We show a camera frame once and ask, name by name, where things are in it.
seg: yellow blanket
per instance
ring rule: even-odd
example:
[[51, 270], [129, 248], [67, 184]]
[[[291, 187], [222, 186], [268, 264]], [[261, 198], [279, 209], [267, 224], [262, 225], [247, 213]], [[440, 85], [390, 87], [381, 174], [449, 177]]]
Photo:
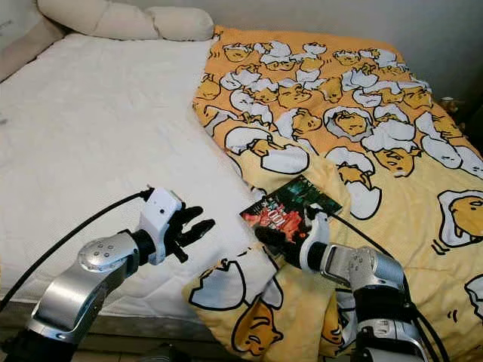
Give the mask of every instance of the yellow blanket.
[[[193, 107], [239, 175], [262, 195], [302, 173], [405, 267], [452, 360], [483, 360], [483, 162], [429, 85], [378, 41], [216, 34]], [[365, 245], [330, 228], [333, 242]], [[314, 361], [354, 339], [353, 299], [335, 287], [256, 245], [184, 292], [243, 358]]]

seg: pillow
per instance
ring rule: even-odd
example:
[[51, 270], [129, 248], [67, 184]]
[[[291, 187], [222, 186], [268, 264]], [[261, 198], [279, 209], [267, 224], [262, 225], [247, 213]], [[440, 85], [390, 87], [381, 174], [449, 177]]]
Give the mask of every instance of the pillow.
[[213, 36], [210, 14], [197, 8], [153, 7], [146, 10], [159, 35], [168, 40], [208, 40]]
[[6, 0], [0, 11], [0, 81], [64, 36], [31, 0]]
[[157, 39], [152, 19], [138, 7], [105, 0], [38, 0], [47, 17], [86, 35]]

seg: white bed sheet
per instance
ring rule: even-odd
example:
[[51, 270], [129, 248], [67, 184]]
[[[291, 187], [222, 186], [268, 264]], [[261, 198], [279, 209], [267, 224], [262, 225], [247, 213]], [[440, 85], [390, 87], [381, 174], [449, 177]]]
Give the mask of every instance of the white bed sheet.
[[[119, 287], [104, 314], [195, 320], [183, 285], [253, 240], [238, 212], [255, 201], [203, 131], [191, 99], [209, 41], [67, 36], [0, 84], [0, 259], [4, 295], [56, 240], [147, 183], [201, 205], [215, 228]], [[81, 245], [134, 228], [142, 201], [121, 207], [55, 253], [17, 294], [37, 301]]]

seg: book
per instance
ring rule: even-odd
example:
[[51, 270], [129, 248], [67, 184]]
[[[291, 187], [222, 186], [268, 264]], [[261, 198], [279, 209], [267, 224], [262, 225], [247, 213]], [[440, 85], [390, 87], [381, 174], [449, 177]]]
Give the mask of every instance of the book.
[[342, 207], [320, 192], [308, 179], [300, 175], [240, 213], [253, 229], [259, 227], [278, 230], [286, 241], [300, 244], [309, 235], [310, 225], [306, 209], [317, 204], [328, 215], [337, 214]]

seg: robotic hand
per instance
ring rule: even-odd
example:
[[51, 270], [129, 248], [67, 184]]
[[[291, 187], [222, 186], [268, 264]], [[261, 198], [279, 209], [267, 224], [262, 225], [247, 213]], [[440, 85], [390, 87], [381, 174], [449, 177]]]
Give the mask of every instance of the robotic hand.
[[215, 223], [204, 220], [183, 233], [185, 224], [202, 212], [201, 207], [186, 208], [173, 192], [154, 189], [137, 231], [124, 230], [87, 243], [74, 264], [55, 278], [26, 329], [6, 346], [5, 361], [70, 361], [106, 297], [126, 278], [148, 261], [158, 265], [170, 254], [181, 262], [188, 259], [182, 247], [197, 241]]
[[357, 362], [427, 362], [420, 335], [411, 323], [405, 277], [393, 258], [370, 247], [354, 249], [329, 243], [328, 215], [316, 204], [306, 207], [309, 235], [288, 242], [283, 232], [258, 228], [256, 236], [290, 264], [350, 287], [355, 298]]

